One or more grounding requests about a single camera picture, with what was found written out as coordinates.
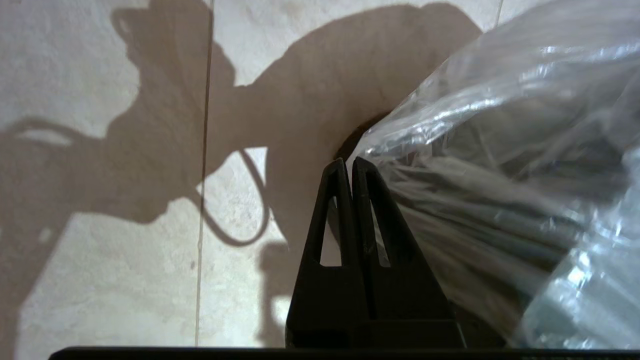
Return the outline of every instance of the plastic bag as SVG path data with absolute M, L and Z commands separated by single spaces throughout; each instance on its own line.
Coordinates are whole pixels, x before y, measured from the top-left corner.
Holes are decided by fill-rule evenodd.
M 549 3 L 449 58 L 350 157 L 447 296 L 521 347 L 640 347 L 640 6 Z

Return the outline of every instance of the tile grout line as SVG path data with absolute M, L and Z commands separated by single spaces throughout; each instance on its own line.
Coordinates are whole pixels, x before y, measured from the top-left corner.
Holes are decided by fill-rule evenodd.
M 500 5 L 498 5 L 498 16 L 496 16 L 495 24 L 493 25 L 494 29 L 498 26 L 498 24 L 500 24 L 500 15 L 502 15 L 502 5 L 503 4 L 504 4 L 504 0 L 500 0 Z
M 204 126 L 202 136 L 202 198 L 200 199 L 200 233 L 198 234 L 198 288 L 196 290 L 196 333 L 195 346 L 200 340 L 200 285 L 202 284 L 202 243 L 204 238 L 204 200 L 205 200 L 205 180 L 207 175 L 207 129 L 209 124 L 209 94 L 211 91 L 211 51 L 213 48 L 213 0 L 210 1 L 211 10 L 209 12 L 209 29 L 207 41 L 209 51 L 207 53 L 207 86 L 204 98 Z

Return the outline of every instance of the wrinkled plastic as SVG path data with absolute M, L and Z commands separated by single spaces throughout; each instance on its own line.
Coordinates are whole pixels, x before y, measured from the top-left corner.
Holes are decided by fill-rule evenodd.
M 369 130 L 447 296 L 511 344 L 640 347 L 640 6 L 558 1 L 480 36 Z

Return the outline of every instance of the clear plastic bag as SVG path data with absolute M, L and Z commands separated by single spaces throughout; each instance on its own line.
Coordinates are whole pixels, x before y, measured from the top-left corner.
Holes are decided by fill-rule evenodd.
M 640 3 L 549 3 L 481 35 L 350 157 L 447 296 L 514 346 L 640 347 Z

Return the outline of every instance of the beige tile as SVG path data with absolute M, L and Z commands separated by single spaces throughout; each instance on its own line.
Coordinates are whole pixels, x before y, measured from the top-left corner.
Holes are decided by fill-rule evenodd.
M 0 359 L 194 344 L 208 9 L 0 2 Z
M 504 0 L 500 9 L 499 24 L 503 24 L 535 6 L 549 3 L 553 0 Z
M 499 3 L 215 1 L 200 345 L 283 345 L 324 166 L 491 28 Z

